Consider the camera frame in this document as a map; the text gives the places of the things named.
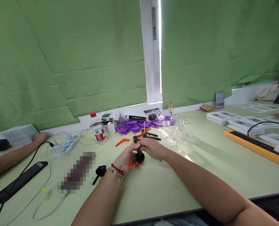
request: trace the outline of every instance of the black phone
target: black phone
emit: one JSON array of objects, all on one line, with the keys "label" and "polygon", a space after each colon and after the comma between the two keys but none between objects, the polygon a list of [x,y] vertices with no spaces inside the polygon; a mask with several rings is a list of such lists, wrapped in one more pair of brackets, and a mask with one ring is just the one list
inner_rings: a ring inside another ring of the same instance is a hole
[{"label": "black phone", "polygon": [[36,176],[44,167],[48,165],[48,162],[37,162],[27,171],[25,171],[21,177],[19,178],[18,182],[15,184],[15,187],[12,186],[16,182],[14,180],[8,186],[6,186],[0,192],[0,204],[9,200],[14,194],[16,194],[24,185],[26,185],[34,176]]}]

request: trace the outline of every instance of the plastic bottle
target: plastic bottle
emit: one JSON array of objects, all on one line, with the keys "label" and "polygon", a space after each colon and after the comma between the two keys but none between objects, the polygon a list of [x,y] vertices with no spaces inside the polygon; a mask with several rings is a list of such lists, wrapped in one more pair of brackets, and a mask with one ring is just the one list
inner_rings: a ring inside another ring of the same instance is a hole
[{"label": "plastic bottle", "polygon": [[93,134],[95,135],[96,142],[100,145],[107,142],[107,137],[105,135],[105,131],[102,125],[102,122],[96,116],[96,113],[91,113],[91,129]]}]

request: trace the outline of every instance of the light green table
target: light green table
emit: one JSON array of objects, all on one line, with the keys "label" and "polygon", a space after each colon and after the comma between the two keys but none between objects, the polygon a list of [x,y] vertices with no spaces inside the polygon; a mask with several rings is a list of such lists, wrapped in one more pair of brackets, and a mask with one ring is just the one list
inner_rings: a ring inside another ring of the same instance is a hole
[{"label": "light green table", "polygon": [[[279,112],[253,113],[229,106],[224,110],[241,116],[256,117]],[[163,145],[209,170],[249,199],[279,194],[279,165],[224,137],[224,132],[229,128],[207,120],[206,113],[202,111],[181,113],[178,114],[178,117],[192,120],[190,132],[194,137],[191,144],[183,152],[177,150],[170,142],[160,141]],[[84,136],[93,138],[91,131],[84,132]],[[79,159],[83,152],[96,153],[95,165],[76,194],[67,195],[55,213],[38,222],[33,222],[31,219],[35,205],[35,202],[32,202],[11,225],[70,225],[86,198],[95,188],[92,186],[95,169],[99,165],[110,166],[115,158],[132,143],[130,141],[115,147],[115,144],[122,138],[132,140],[132,133],[127,136],[116,133],[108,135],[107,138],[108,141],[104,145],[94,144],[84,147],[78,143],[71,152],[71,157],[62,161],[51,161],[51,179],[54,179],[57,176],[63,177],[67,169],[72,167],[74,161]],[[124,182],[113,224],[156,218],[201,208],[166,162],[154,160],[147,154],[145,156],[146,159],[141,169],[135,169]],[[0,190],[19,175],[30,159],[31,156],[0,176]],[[31,165],[38,161],[46,161],[46,146],[40,148]],[[25,207],[46,180],[48,174],[49,170],[46,167],[4,205],[0,225],[6,225]],[[39,206],[36,213],[37,218],[52,210],[60,198],[56,182],[50,189]]]}]

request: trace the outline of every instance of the person's left hand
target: person's left hand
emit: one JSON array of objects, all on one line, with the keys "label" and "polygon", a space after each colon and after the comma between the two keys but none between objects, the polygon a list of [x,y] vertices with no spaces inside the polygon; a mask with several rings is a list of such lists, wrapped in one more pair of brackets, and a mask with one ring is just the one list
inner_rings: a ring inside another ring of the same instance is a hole
[{"label": "person's left hand", "polygon": [[133,153],[133,150],[137,150],[139,148],[140,144],[132,144],[129,147],[127,147],[114,161],[113,165],[118,168],[119,170],[122,170],[124,172],[129,171],[129,164],[132,162],[135,162],[135,155],[136,153]]}]

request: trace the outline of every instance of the stack of paper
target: stack of paper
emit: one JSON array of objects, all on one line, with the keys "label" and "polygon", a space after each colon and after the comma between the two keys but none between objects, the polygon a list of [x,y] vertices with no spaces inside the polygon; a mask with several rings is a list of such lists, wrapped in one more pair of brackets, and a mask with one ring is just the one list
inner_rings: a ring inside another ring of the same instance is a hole
[{"label": "stack of paper", "polygon": [[227,111],[210,112],[206,114],[206,118],[219,125],[225,126],[228,124],[229,119],[240,118],[241,116],[232,114]]},{"label": "stack of paper", "polygon": [[[246,120],[243,120],[242,118],[239,119],[230,119],[228,120],[227,127],[236,130],[238,132],[247,134],[248,130],[253,126],[253,123],[250,123]],[[249,136],[250,137],[256,137],[260,134],[265,134],[265,128],[260,127],[259,125],[253,127],[253,129],[250,130]]]},{"label": "stack of paper", "polygon": [[259,135],[259,138],[277,146],[279,144],[279,135],[275,133]]},{"label": "stack of paper", "polygon": [[38,133],[33,125],[16,126],[1,132],[12,146],[22,146],[32,143],[33,136]]},{"label": "stack of paper", "polygon": [[[247,122],[250,122],[252,124],[257,124],[266,120],[257,118],[257,117],[253,117],[253,116],[246,116],[246,117],[242,117],[241,119],[246,120]],[[273,129],[275,128],[279,128],[279,126],[277,124],[274,123],[269,123],[269,122],[264,122],[259,124],[260,127],[265,128],[265,132],[273,132]]]}]

